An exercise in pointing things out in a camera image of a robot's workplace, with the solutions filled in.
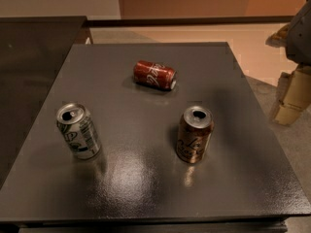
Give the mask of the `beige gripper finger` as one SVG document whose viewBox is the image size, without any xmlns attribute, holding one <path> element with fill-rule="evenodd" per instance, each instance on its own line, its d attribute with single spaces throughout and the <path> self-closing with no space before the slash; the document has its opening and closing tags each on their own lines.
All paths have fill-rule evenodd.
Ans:
<svg viewBox="0 0 311 233">
<path fill-rule="evenodd" d="M 277 32 L 270 35 L 265 43 L 273 48 L 284 48 L 287 45 L 289 27 L 289 24 L 284 25 Z"/>
<path fill-rule="evenodd" d="M 298 65 L 290 74 L 283 72 L 276 90 L 270 118 L 281 125 L 292 125 L 311 105 L 311 67 Z"/>
</svg>

